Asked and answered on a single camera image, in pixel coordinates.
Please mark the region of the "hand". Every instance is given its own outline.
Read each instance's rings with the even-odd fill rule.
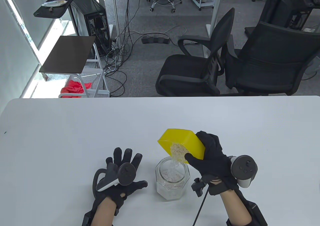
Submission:
[[[131,157],[132,157],[132,149],[126,149],[122,160],[121,160],[121,157],[122,157],[122,150],[118,147],[113,152],[113,159],[112,157],[108,157],[105,160],[107,167],[108,166],[112,167],[112,165],[114,164],[116,164],[117,167],[120,167],[123,163],[130,163]],[[138,169],[141,160],[142,160],[142,154],[137,153],[133,158],[133,160],[131,161],[131,164],[135,167],[136,170]],[[99,169],[98,172],[103,173],[105,172],[105,169]],[[117,205],[116,208],[119,209],[123,205],[124,200],[126,200],[129,195],[131,195],[133,192],[135,192],[138,189],[147,187],[148,183],[147,181],[139,181],[139,182],[132,182],[130,185],[127,185],[127,186],[122,186],[118,184],[116,186],[109,187],[106,190],[101,192],[98,192],[96,190],[96,185],[97,185],[97,178],[94,178],[92,190],[93,190],[93,195],[95,197],[95,201],[92,206],[90,218],[94,217],[97,207],[106,197],[109,197],[113,202],[115,202],[115,204]]]
[[[238,189],[237,180],[231,174],[231,161],[223,154],[219,137],[204,131],[196,133],[205,146],[203,160],[196,159],[192,154],[185,154],[188,163],[203,175],[212,175],[221,179],[229,189]]]

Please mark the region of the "glove strap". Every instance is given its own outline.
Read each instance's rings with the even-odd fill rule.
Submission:
[[[218,195],[225,191],[228,191],[229,188],[225,185],[225,183],[222,181],[221,183],[214,185],[209,184],[209,194],[210,195]]]

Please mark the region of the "forearm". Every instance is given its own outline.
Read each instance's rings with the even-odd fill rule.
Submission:
[[[220,196],[233,226],[245,226],[251,223],[251,215],[235,191],[228,190]]]
[[[116,204],[109,197],[98,206],[91,226],[111,226],[116,211]]]

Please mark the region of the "wall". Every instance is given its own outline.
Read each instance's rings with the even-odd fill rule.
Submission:
[[[29,34],[38,47],[42,41],[42,38],[46,34],[53,19],[50,18],[37,18],[33,16],[33,13],[47,0],[14,0],[20,16],[22,17],[25,27],[29,31]]]
[[[19,98],[38,62],[5,0],[0,0],[0,113]]]

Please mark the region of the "glass jar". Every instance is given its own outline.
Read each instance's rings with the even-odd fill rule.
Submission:
[[[166,200],[182,197],[190,178],[188,165],[173,161],[171,157],[162,159],[155,168],[157,192]]]

